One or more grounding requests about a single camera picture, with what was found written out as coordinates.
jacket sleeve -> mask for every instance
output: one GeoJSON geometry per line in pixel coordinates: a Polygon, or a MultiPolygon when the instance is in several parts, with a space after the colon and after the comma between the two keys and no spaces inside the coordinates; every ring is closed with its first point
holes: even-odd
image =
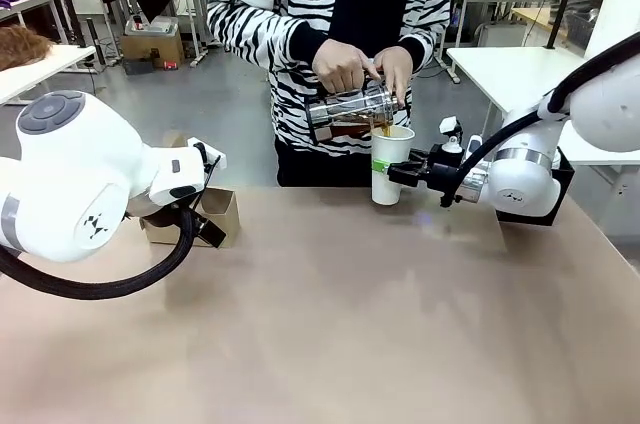
{"type": "Polygon", "coordinates": [[[271,71],[290,68],[317,50],[325,38],[304,20],[280,15],[280,2],[209,0],[208,24],[215,38],[246,61],[271,71]],[[292,39],[304,47],[293,56],[292,39]]]}
{"type": "Polygon", "coordinates": [[[447,29],[451,0],[426,0],[414,26],[405,30],[399,45],[413,58],[414,72],[420,72],[431,62],[438,36],[447,29]]]}

person's left hand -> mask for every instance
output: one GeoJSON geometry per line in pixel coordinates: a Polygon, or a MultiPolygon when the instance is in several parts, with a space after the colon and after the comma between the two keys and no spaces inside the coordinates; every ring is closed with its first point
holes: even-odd
{"type": "Polygon", "coordinates": [[[373,60],[376,68],[382,69],[390,93],[395,92],[398,102],[405,105],[405,96],[413,72],[413,59],[404,47],[387,47],[373,60]]]}

white pillar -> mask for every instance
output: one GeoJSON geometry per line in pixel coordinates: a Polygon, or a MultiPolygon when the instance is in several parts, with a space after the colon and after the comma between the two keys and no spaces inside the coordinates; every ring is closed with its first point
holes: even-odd
{"type": "Polygon", "coordinates": [[[585,58],[591,59],[638,31],[640,0],[604,0],[585,58]]]}

green label on cup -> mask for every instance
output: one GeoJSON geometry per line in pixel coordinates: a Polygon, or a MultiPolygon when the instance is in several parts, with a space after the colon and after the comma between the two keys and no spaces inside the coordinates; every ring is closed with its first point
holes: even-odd
{"type": "Polygon", "coordinates": [[[390,165],[391,165],[390,162],[380,161],[378,159],[373,159],[371,161],[371,169],[373,169],[376,172],[382,172],[383,174],[387,173],[387,169],[389,169],[390,165]]]}

person's right hand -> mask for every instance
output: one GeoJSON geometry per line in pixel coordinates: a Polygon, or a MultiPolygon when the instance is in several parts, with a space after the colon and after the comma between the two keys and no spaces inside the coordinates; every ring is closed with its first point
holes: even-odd
{"type": "Polygon", "coordinates": [[[376,66],[360,49],[333,39],[320,46],[311,68],[330,94],[362,89],[364,71],[380,80],[376,66]]]}

